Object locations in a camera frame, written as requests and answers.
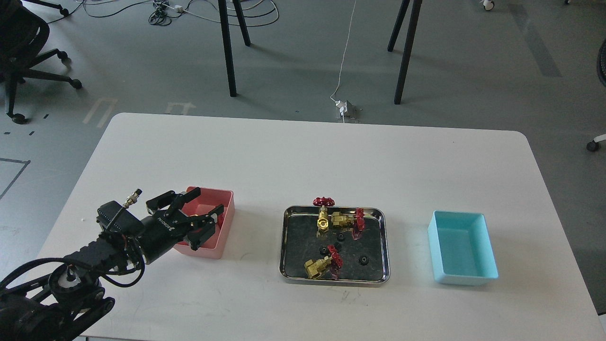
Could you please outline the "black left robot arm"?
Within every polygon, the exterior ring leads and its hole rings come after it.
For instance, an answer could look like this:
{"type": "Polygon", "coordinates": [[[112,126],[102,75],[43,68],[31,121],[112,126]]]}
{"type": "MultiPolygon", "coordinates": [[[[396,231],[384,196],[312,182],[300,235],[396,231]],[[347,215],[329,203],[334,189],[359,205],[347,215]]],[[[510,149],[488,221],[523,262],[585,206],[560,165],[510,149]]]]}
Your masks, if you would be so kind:
{"type": "Polygon", "coordinates": [[[114,307],[101,280],[132,287],[147,265],[178,242],[197,250],[212,237],[223,215],[220,204],[201,215],[188,215],[186,204],[201,188],[168,191],[149,199],[149,214],[139,220],[128,208],[138,201],[137,189],[125,201],[98,209],[97,239],[61,258],[24,263],[1,281],[3,341],[72,341],[114,307]]]}

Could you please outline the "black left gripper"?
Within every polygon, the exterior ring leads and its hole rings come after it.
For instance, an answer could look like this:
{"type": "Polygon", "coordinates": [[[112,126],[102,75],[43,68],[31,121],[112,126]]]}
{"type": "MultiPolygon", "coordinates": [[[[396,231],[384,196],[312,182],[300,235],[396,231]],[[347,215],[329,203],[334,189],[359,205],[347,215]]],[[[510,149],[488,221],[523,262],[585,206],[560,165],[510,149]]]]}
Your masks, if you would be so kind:
{"type": "Polygon", "coordinates": [[[181,242],[185,235],[191,250],[197,251],[215,234],[224,205],[216,206],[205,215],[188,216],[182,212],[184,205],[200,194],[199,187],[184,194],[170,190],[146,201],[149,216],[142,219],[143,230],[136,236],[146,265],[181,242]]]}

